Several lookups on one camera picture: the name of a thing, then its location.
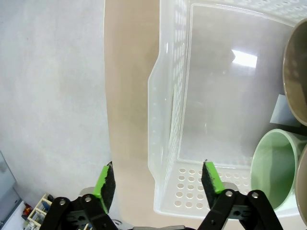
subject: beige board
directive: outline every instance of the beige board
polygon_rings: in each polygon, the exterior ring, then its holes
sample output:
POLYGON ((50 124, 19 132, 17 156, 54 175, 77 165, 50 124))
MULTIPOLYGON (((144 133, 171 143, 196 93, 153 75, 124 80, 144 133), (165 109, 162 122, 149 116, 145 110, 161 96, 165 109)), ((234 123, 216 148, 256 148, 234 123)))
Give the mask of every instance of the beige board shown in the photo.
MULTIPOLYGON (((106 0, 106 100, 111 154, 122 219, 133 226, 185 225, 199 219, 154 212, 154 179, 147 166, 147 81, 158 56, 159 0, 106 0)), ((299 216, 281 220, 303 229, 299 216)), ((229 221, 227 230, 243 229, 229 221)))

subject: plastic basket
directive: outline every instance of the plastic basket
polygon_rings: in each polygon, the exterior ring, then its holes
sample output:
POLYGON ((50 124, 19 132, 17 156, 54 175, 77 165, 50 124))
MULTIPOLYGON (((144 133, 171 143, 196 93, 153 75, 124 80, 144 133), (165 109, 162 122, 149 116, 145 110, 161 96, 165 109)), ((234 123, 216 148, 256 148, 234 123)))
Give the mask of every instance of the plastic basket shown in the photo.
MULTIPOLYGON (((203 218, 204 160, 246 194, 257 143, 284 94, 283 52, 307 17, 300 0, 160 0, 160 50, 148 82, 154 210, 203 218)), ((279 217, 297 208, 277 211, 279 217)))

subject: gray concrete floor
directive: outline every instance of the gray concrete floor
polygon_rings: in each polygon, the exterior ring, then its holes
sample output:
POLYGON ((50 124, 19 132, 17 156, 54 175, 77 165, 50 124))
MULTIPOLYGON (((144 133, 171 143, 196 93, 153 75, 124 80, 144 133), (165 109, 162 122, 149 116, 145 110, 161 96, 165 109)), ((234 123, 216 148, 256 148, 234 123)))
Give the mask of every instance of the gray concrete floor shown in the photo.
POLYGON ((110 161, 103 0, 0 1, 0 150, 31 205, 110 161))

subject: green mug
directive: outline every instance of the green mug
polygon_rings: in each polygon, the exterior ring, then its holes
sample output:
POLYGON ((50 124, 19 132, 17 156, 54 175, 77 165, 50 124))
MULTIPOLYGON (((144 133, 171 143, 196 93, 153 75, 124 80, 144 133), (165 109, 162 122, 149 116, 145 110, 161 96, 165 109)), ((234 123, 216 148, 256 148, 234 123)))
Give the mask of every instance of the green mug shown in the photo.
POLYGON ((262 190, 275 211, 296 207, 295 175, 307 137, 273 129, 260 140, 251 164, 251 189, 262 190))

